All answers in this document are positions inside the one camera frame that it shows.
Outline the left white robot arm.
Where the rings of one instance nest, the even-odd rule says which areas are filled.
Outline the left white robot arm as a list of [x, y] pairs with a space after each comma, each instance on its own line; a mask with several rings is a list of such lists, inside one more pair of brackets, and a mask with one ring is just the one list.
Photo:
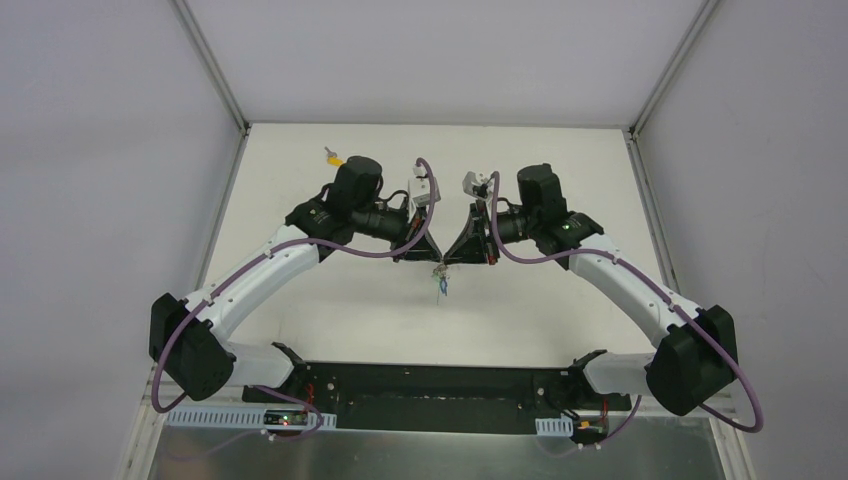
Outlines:
[[151, 307], [149, 355], [155, 363], [151, 402], [159, 413], [163, 377], [181, 389], [180, 400], [205, 400], [224, 387], [260, 388], [281, 404], [297, 402], [305, 378], [295, 354], [274, 343], [249, 345], [231, 336], [247, 317], [286, 283], [335, 252], [401, 261], [427, 238], [439, 200], [435, 175], [422, 158], [400, 207], [380, 193], [382, 167], [352, 156], [332, 182], [297, 205], [254, 253], [223, 277], [183, 298], [165, 293]]

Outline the yellow tagged key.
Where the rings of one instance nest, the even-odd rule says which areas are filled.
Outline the yellow tagged key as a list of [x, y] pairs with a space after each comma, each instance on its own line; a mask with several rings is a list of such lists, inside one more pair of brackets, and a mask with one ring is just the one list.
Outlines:
[[339, 157], [336, 152], [332, 151], [328, 147], [325, 147], [324, 150], [326, 153], [326, 162], [328, 164], [340, 167], [345, 163], [345, 160], [343, 158]]

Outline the metal keyring carabiner plate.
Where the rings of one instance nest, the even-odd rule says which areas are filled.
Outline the metal keyring carabiner plate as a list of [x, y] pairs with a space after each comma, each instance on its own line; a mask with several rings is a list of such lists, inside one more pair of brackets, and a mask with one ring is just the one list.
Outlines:
[[439, 305], [443, 297], [448, 296], [449, 292], [449, 266], [444, 262], [438, 263], [432, 271], [432, 279], [436, 282], [436, 304]]

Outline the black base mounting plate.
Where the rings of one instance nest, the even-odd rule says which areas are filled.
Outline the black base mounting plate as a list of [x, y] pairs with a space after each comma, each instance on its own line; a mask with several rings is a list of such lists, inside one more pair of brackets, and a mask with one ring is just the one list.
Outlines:
[[288, 395], [336, 419], [339, 429], [531, 435], [539, 420], [626, 412], [628, 395], [598, 394], [575, 369], [437, 366], [298, 360], [274, 395], [246, 387], [246, 403]]

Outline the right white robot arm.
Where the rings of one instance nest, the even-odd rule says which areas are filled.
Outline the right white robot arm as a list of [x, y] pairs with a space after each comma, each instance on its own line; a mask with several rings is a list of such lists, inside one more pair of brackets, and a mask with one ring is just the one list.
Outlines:
[[618, 307], [645, 335], [647, 354], [598, 350], [576, 360], [567, 384], [569, 400], [583, 410], [607, 394], [649, 395], [672, 414], [705, 408], [708, 400], [741, 379], [735, 324], [724, 308], [705, 308], [642, 272], [588, 215], [571, 210], [558, 176], [547, 163], [521, 169], [520, 201], [498, 211], [500, 177], [469, 172], [464, 192], [474, 200], [467, 231], [446, 256], [448, 263], [472, 263], [459, 254], [470, 241], [482, 249], [478, 263], [493, 264], [510, 243], [530, 240], [537, 258], [510, 260], [525, 265], [557, 263], [587, 281]]

